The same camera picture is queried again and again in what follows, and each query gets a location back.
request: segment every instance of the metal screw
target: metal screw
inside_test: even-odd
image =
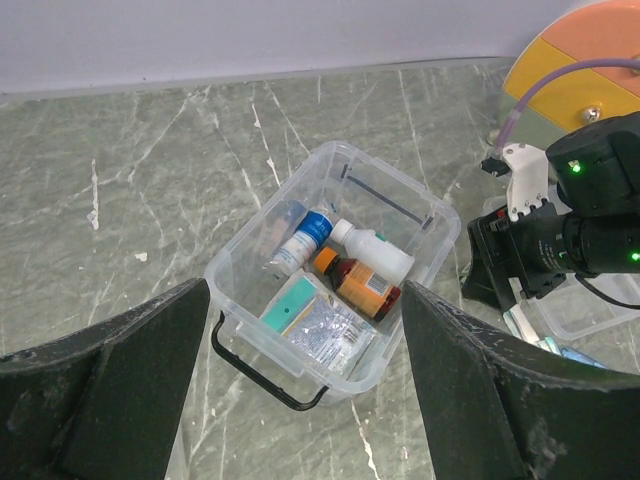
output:
[[[582,111],[582,120],[584,123],[595,123],[600,120],[600,116],[602,115],[602,110],[600,107],[588,107]]]

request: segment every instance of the clear plastic container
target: clear plastic container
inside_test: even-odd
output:
[[[558,213],[571,211],[560,202],[555,187],[549,190],[549,199]],[[506,205],[506,197],[488,199],[484,215]],[[596,288],[624,303],[640,304],[640,288],[631,275],[607,274],[589,280]],[[577,340],[605,328],[633,320],[640,316],[637,310],[617,307],[596,297],[580,285],[574,275],[541,300],[528,304],[545,320],[551,332],[562,340]]]
[[[347,378],[315,362],[259,320],[282,283],[264,268],[296,228],[275,232],[292,205],[329,205],[356,228],[371,228],[416,258],[408,279],[429,286],[460,233],[455,210],[387,163],[351,145],[320,146],[262,209],[223,247],[205,270],[211,301],[225,313],[221,333],[240,336],[297,379],[328,386],[335,401],[375,386],[400,339],[400,309],[389,312],[364,356]]]

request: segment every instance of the white bottle cap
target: white bottle cap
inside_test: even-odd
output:
[[[331,230],[329,238],[331,238],[331,240],[333,240],[334,242],[342,245],[344,239],[347,237],[351,230],[353,230],[353,224],[351,222],[348,222],[344,218],[341,218],[340,220],[338,220],[338,223],[336,223],[336,226],[333,227],[333,230]]]

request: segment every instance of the brown medicine bottle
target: brown medicine bottle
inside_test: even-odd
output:
[[[324,248],[313,262],[329,277],[331,287],[345,300],[379,322],[400,297],[401,290],[391,285],[364,263],[354,258],[340,258]]]

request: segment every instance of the marble countertop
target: marble countertop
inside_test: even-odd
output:
[[[508,68],[479,62],[1,105],[0,355],[202,275],[325,141],[386,160],[428,183],[463,223],[475,218],[504,192],[477,165]],[[460,295],[469,259],[463,232],[432,288],[499,325],[496,312]],[[638,373],[638,335],[640,323],[630,322],[572,345]],[[301,414],[205,341],[183,423],[191,478],[433,477],[404,342],[379,386]]]

